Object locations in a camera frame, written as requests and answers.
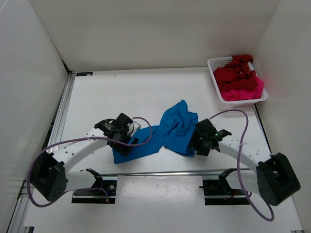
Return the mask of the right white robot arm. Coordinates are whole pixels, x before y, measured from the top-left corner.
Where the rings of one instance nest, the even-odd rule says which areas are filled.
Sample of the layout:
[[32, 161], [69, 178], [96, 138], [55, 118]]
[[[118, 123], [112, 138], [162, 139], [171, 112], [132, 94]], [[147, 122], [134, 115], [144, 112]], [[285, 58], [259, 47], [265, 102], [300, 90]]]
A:
[[210, 192], [229, 194], [235, 189], [245, 189], [260, 195], [266, 203], [277, 206], [301, 188], [284, 154], [269, 155], [242, 144], [231, 132], [216, 130], [209, 119], [195, 125], [188, 148], [202, 156], [208, 156], [211, 150], [216, 150], [249, 168], [248, 171], [237, 168], [225, 170], [213, 182], [212, 187], [202, 186]]

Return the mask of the blue t shirt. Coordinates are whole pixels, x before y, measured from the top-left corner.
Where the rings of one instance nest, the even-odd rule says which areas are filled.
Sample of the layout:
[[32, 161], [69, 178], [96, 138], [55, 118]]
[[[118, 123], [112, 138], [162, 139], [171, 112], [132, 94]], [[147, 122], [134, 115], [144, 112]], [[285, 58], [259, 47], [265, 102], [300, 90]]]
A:
[[159, 125], [152, 126], [152, 136], [142, 146], [134, 147], [128, 157], [113, 150], [115, 164], [121, 164], [158, 153], [162, 147], [186, 157], [194, 156], [194, 149], [188, 149], [198, 114], [188, 111], [185, 100], [166, 110]]

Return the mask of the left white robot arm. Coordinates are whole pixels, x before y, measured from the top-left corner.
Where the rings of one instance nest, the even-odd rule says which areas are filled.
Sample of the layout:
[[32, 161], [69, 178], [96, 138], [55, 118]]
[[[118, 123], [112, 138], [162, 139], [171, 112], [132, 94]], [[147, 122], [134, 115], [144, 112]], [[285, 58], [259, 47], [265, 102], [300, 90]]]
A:
[[141, 125], [120, 113], [116, 119], [104, 119], [80, 140], [52, 153], [39, 155], [30, 170], [30, 183], [47, 201], [56, 201], [65, 192], [99, 186], [100, 175], [91, 168], [72, 171], [81, 160], [96, 150], [109, 146], [127, 157], [138, 139], [134, 136]]

